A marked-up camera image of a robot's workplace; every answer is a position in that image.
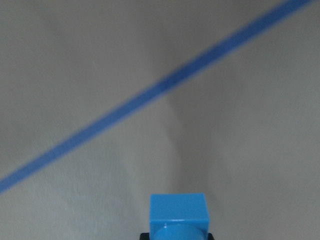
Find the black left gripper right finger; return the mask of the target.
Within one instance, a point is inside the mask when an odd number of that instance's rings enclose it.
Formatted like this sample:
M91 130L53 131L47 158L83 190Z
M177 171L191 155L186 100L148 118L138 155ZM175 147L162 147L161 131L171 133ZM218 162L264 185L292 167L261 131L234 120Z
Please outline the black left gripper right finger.
M208 233L207 240L215 240L212 233L210 233L210 232Z

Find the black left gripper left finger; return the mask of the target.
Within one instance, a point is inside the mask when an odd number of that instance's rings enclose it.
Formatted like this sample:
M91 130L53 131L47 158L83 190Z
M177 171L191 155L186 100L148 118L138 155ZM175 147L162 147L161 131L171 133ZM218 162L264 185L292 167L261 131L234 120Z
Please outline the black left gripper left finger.
M149 240L150 236L149 233L141 233L139 236L139 240Z

